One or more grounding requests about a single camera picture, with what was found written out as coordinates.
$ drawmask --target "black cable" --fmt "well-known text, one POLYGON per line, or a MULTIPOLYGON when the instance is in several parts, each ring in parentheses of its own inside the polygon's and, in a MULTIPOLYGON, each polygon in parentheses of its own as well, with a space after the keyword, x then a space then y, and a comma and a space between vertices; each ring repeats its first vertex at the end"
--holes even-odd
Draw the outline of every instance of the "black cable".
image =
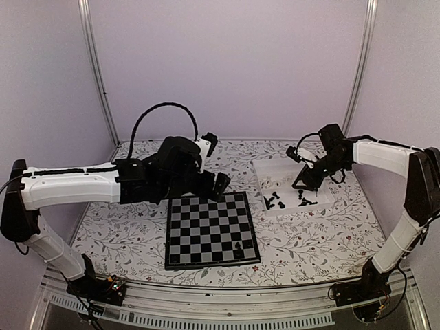
POLYGON ((16 247, 16 249, 17 249, 22 255, 27 256, 27 255, 29 254, 29 247, 28 247, 28 246, 26 246, 26 251, 23 251, 23 250, 19 247, 19 244, 18 244, 17 242, 14 242, 14 243, 15 243, 15 247, 16 247))
POLYGON ((180 109, 183 109, 188 116, 190 116, 191 121, 192 121, 192 125, 194 126, 194 134, 195 134, 195 138, 194 140, 197 140, 197 136, 199 135, 199 129, 197 128, 197 123, 195 121, 194 115, 191 113, 191 111, 189 111, 189 109, 187 107, 185 107, 184 105, 181 105, 179 103, 175 103, 175 102, 163 102, 163 103, 159 103, 157 105, 153 105, 150 109, 146 110, 142 115, 140 115, 140 117, 137 119, 135 126, 133 127, 133 131, 131 132, 131 139, 130 139, 130 148, 129 148, 129 154, 127 155, 127 159, 131 158, 132 154, 133 154, 133 145, 135 142, 135 136, 136 136, 136 131, 138 130, 138 127, 141 123, 141 121, 144 119, 144 117, 146 115, 148 115, 150 112, 152 112, 153 110, 156 110, 157 108, 160 107, 167 107, 167 106, 172 106, 172 107, 177 107, 180 109))
POLYGON ((2 187, 0 188, 0 194, 3 192, 3 190, 5 190, 11 182, 14 182, 15 180, 21 179, 22 177, 24 177, 24 175, 19 175, 18 177, 13 177, 11 180, 7 181, 4 185, 2 185, 2 187))
POLYGON ((337 180, 333 177, 333 175, 330 175, 330 179, 331 179, 331 181, 333 181, 335 184, 343 184, 343 183, 345 182, 345 178, 346 178, 346 175, 345 175, 345 171, 344 171, 344 169, 341 170, 341 173, 342 173, 342 179, 341 179, 341 181, 337 181, 337 180))
POLYGON ((66 276, 64 276, 63 273, 61 273, 61 275, 64 278, 64 281, 66 281, 67 286, 71 289, 71 291, 74 293, 74 296, 76 297, 76 299, 78 299, 78 301, 80 302, 80 304, 85 308, 85 310, 87 311, 87 313, 89 314, 89 321, 90 324, 92 325, 92 327, 96 330, 104 330, 101 327, 101 324, 99 324, 98 322, 98 318, 96 316, 93 315, 93 312, 91 310, 90 307, 88 307, 85 302, 80 298, 80 296, 78 295, 78 292, 75 290, 75 288, 70 284, 70 281, 67 279, 66 276))
POLYGON ((309 133, 309 134, 306 134, 306 135, 304 135, 302 138, 300 138, 300 140, 299 140, 298 143, 296 144, 296 147, 295 147, 294 153, 295 153, 295 156, 299 158, 299 160, 302 160, 303 162, 308 162, 308 163, 311 163, 311 164, 315 164, 315 163, 316 163, 315 161, 313 161, 313 160, 311 160, 311 159, 304 158, 303 156, 300 156, 300 155, 298 154, 298 149, 300 148, 301 143, 303 143, 303 141, 304 141, 305 139, 310 138, 311 136, 315 136, 315 135, 318 135, 318 136, 319 136, 319 133, 309 133))
POLYGON ((402 292, 402 294, 401 294, 401 297, 400 297, 400 299, 399 299, 399 301, 397 302, 397 304, 394 306, 394 308, 393 309, 391 309, 390 310, 390 312, 388 313, 388 314, 386 314, 386 315, 383 315, 383 316, 380 316, 379 318, 377 318, 376 320, 375 320, 375 322, 376 321, 379 321, 379 320, 383 320, 383 319, 385 319, 385 318, 387 318, 387 317, 389 317, 399 306, 400 306, 400 303, 402 302, 402 300, 405 298, 405 294, 406 294, 406 287, 408 286, 408 278, 406 277, 406 274, 405 274, 405 272, 400 268, 400 266, 397 266, 397 269, 399 270, 399 272, 401 272, 401 274, 404 276, 404 278, 405 278, 405 287, 404 287, 404 291, 402 292))

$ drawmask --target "white robotic arm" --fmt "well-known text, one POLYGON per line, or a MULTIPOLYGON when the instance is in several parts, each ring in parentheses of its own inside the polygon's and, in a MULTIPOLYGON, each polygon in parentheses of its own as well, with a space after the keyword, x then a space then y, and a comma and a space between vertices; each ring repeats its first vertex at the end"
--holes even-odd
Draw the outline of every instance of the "white robotic arm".
POLYGON ((146 159, 117 159, 81 168, 43 169, 14 163, 0 229, 4 237, 36 251, 59 269, 69 289, 90 300, 121 305, 123 280, 99 280, 90 259, 62 240, 40 215, 40 208, 57 204, 102 201, 108 203, 159 203, 193 193, 218 200, 230 182, 223 173, 204 170, 217 137, 207 134, 195 142, 168 137, 159 151, 146 159))
POLYGON ((347 138, 337 124, 327 125, 314 135, 320 137, 327 153, 323 158, 306 159, 307 153, 298 150, 299 145, 287 150, 290 158, 306 163, 293 184, 295 189, 317 190, 325 177, 332 178, 338 171, 344 175, 353 164, 374 166, 407 179, 401 219, 380 251, 364 265, 361 280, 332 287, 338 306, 390 294, 390 273, 418 242, 423 243, 430 222, 439 216, 440 152, 378 141, 369 135, 347 138))

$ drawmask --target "lavender wall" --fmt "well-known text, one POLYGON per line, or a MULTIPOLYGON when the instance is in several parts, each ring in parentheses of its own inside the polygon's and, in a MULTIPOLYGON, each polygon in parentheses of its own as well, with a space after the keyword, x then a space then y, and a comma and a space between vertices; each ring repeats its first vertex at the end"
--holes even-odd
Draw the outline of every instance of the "lavender wall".
MULTIPOLYGON (((77 1, 4 1, 0 24, 0 182, 19 158, 43 167, 107 160, 112 145, 77 1)), ((43 212, 68 237, 80 211, 59 206, 43 212)), ((0 264, 0 329, 23 330, 45 265, 32 252, 21 256, 2 236, 0 264)))
MULTIPOLYGON (((366 1, 90 2, 118 134, 159 102, 193 110, 201 132, 300 138, 341 122, 366 1)), ((192 136, 183 111, 152 113, 139 139, 192 136)))
MULTIPOLYGON (((439 17, 438 1, 379 1, 351 135, 440 148, 439 17)), ((388 235, 403 210, 405 181, 371 168, 356 172, 388 235)), ((440 329, 439 241, 436 222, 410 260, 433 329, 440 329)))

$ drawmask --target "chess square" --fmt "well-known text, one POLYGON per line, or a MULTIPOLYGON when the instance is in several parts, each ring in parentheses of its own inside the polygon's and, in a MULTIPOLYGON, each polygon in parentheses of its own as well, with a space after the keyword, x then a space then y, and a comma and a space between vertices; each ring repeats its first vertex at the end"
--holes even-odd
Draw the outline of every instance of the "chess square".
POLYGON ((190 238, 191 247, 194 246, 194 244, 200 244, 200 242, 201 242, 200 236, 191 236, 190 238))
POLYGON ((200 236, 200 243, 204 244, 211 244, 211 236, 210 235, 201 235, 200 236))
POLYGON ((200 235, 209 235, 210 233, 209 227, 200 227, 200 235))
POLYGON ((239 223, 239 218, 238 217, 229 217, 229 224, 236 225, 238 223, 239 223))
POLYGON ((200 212, 190 212, 190 219, 200 219, 200 212))
POLYGON ((171 229, 180 229, 181 221, 171 221, 171 229))
POLYGON ((190 228, 191 227, 191 221, 190 220, 182 220, 180 221, 180 228, 190 228))
POLYGON ((171 199, 166 231, 166 270, 258 263, 260 254, 245 192, 219 202, 171 199))
POLYGON ((231 232, 231 241, 241 241, 241 239, 240 232, 231 232))
POLYGON ((234 251, 223 251, 224 260, 234 260, 234 251))
POLYGON ((232 240, 231 234, 229 234, 229 233, 220 234, 220 236, 221 236, 222 242, 231 242, 231 240, 232 240))
POLYGON ((228 210, 218 210, 217 212, 218 212, 219 217, 227 217, 229 215, 228 210))
POLYGON ((206 210, 206 211, 200 210, 199 217, 200 217, 200 219, 209 219, 209 212, 208 212, 208 210, 206 210))
POLYGON ((230 228, 231 232, 240 232, 240 225, 239 224, 229 225, 229 228, 230 228))
POLYGON ((220 234, 220 226, 219 225, 210 226, 210 233, 211 234, 220 234))
POLYGON ((220 233, 225 234, 227 232, 230 232, 229 225, 221 225, 220 226, 220 233))
POLYGON ((181 254, 191 253, 191 245, 181 245, 180 246, 180 253, 181 254))
POLYGON ((189 212, 181 213, 180 214, 180 219, 181 220, 189 220, 190 219, 190 213, 189 212))
POLYGON ((200 253, 201 252, 201 246, 200 244, 191 245, 191 254, 192 253, 200 253))
POLYGON ((236 216, 236 215, 237 215, 237 210, 235 208, 228 210, 228 217, 236 216))
POLYGON ((190 263, 191 262, 191 254, 180 254, 180 263, 190 263))
POLYGON ((245 208, 237 208, 236 213, 237 213, 237 215, 246 215, 246 209, 245 208))
POLYGON ((210 218, 209 219, 209 226, 218 226, 219 223, 219 218, 210 218))
POLYGON ((220 218, 219 225, 220 226, 229 225, 229 218, 220 218))
POLYGON ((180 246, 178 246, 178 245, 170 246, 170 253, 171 254, 180 254, 180 246))
POLYGON ((207 243, 207 244, 201 244, 201 245, 200 245, 200 250, 201 250, 202 253, 205 253, 205 252, 212 252, 212 246, 211 246, 210 243, 207 243))
POLYGON ((180 229, 180 236, 190 236, 191 235, 190 229, 191 228, 181 228, 180 229))
POLYGON ((220 243, 221 242, 221 235, 220 234, 211 235, 211 242, 212 243, 220 243))
POLYGON ((202 253, 201 254, 201 262, 202 263, 211 263, 212 262, 212 254, 209 253, 202 253))
POLYGON ((191 237, 190 236, 182 236, 180 237, 180 245, 189 245, 191 244, 191 237))
POLYGON ((222 251, 221 243, 211 243, 211 250, 213 252, 221 252, 222 251))
POLYGON ((170 238, 170 245, 177 245, 180 246, 180 237, 171 237, 170 238))
POLYGON ((200 219, 200 227, 209 227, 209 219, 200 219))
POLYGON ((219 216, 219 211, 217 211, 217 210, 208 211, 208 215, 209 215, 210 218, 218 217, 219 216))
POLYGON ((223 242, 221 244, 221 250, 222 251, 232 251, 232 242, 228 241, 228 242, 223 242))
POLYGON ((190 227, 191 228, 200 227, 200 220, 199 219, 190 220, 190 227))
POLYGON ((236 201, 235 202, 235 207, 236 208, 246 208, 246 204, 244 201, 236 201))
POLYGON ((201 263, 201 253, 192 253, 191 263, 201 263))
POLYGON ((181 234, 181 229, 172 229, 170 230, 171 237, 179 237, 181 234))
POLYGON ((200 236, 200 228, 199 227, 191 227, 190 228, 190 235, 191 236, 200 236))
POLYGON ((241 232, 248 232, 250 230, 248 223, 240 223, 240 231, 241 232))
POLYGON ((225 202, 235 201, 236 197, 234 195, 225 195, 225 202))
POLYGON ((244 201, 244 196, 242 194, 236 194, 234 195, 235 201, 244 201))
POLYGON ((223 260, 223 252, 213 252, 212 254, 212 261, 222 261, 223 260))
POLYGON ((239 216, 239 223, 249 223, 248 217, 245 215, 239 216))

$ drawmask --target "patterned table surface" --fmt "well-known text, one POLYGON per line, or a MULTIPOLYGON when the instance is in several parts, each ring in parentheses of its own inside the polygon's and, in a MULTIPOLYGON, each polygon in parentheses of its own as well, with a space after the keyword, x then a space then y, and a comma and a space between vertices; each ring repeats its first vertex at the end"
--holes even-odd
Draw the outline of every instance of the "patterned table surface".
MULTIPOLYGON (((261 263, 240 267, 164 269, 167 201, 160 205, 91 203, 73 247, 86 253, 96 271, 132 280, 206 287, 255 287, 319 283, 360 275, 384 237, 351 172, 343 184, 328 180, 332 208, 266 217, 252 160, 285 158, 293 142, 222 141, 208 160, 209 171, 231 177, 227 192, 246 191, 261 263)), ((154 153, 161 142, 136 142, 134 157, 154 153)), ((315 142, 304 147, 320 153, 315 142)), ((126 157, 123 144, 116 158, 126 157)))

